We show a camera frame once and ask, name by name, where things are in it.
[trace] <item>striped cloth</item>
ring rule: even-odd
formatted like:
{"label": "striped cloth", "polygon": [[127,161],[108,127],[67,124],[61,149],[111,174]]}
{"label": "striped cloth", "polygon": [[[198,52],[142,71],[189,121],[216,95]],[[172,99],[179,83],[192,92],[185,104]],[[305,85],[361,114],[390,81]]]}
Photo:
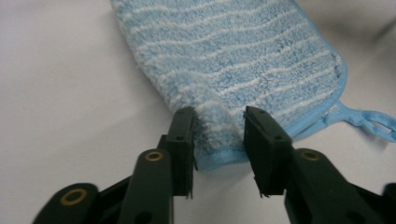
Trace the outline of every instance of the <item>striped cloth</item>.
{"label": "striped cloth", "polygon": [[246,105],[291,137],[326,114],[347,70],[290,0],[112,0],[140,68],[169,108],[198,115],[201,169],[246,161]]}

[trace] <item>white background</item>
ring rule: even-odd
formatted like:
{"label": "white background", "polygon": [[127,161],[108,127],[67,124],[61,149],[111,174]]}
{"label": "white background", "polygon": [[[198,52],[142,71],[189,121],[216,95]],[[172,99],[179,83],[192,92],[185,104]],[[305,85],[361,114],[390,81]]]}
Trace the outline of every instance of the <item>white background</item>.
{"label": "white background", "polygon": [[[396,117],[396,1],[298,1],[343,55],[342,101]],[[0,223],[30,223],[57,190],[105,189],[167,133],[172,114],[139,71],[108,0],[0,2]],[[295,147],[325,153],[352,183],[396,182],[396,144],[337,123]],[[248,163],[194,174],[175,223],[288,223],[283,197],[261,199]]]}

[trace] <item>microfiber cloth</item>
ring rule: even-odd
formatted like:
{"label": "microfiber cloth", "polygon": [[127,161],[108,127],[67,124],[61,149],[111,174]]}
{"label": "microfiber cloth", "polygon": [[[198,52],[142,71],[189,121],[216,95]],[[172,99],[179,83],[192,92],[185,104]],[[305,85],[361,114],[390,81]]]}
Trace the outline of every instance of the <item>microfiber cloth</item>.
{"label": "microfiber cloth", "polygon": [[266,110],[294,139],[346,120],[396,141],[395,119],[339,102],[346,63],[292,0],[112,0],[112,6],[169,108],[195,108],[201,169],[248,160],[247,105]]}

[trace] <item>blue fabric loop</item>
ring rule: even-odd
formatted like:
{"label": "blue fabric loop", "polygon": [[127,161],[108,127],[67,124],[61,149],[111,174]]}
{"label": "blue fabric loop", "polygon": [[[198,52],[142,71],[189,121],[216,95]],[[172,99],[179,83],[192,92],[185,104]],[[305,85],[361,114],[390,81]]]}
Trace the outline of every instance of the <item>blue fabric loop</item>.
{"label": "blue fabric loop", "polygon": [[395,118],[377,111],[351,109],[343,105],[340,101],[331,108],[325,117],[293,136],[293,138],[305,138],[337,121],[346,121],[354,126],[362,127],[368,133],[372,133],[390,142],[396,142]]}

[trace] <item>blue microfiber cloth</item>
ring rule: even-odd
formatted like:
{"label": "blue microfiber cloth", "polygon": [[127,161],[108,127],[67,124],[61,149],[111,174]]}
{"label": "blue microfiber cloth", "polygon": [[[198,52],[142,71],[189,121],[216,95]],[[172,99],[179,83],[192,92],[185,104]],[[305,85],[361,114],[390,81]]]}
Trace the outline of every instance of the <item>blue microfiber cloth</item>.
{"label": "blue microfiber cloth", "polygon": [[292,0],[112,0],[112,6],[169,108],[195,108],[201,169],[248,160],[246,105],[269,112],[294,139],[346,120],[396,141],[395,119],[339,102],[346,64]]}

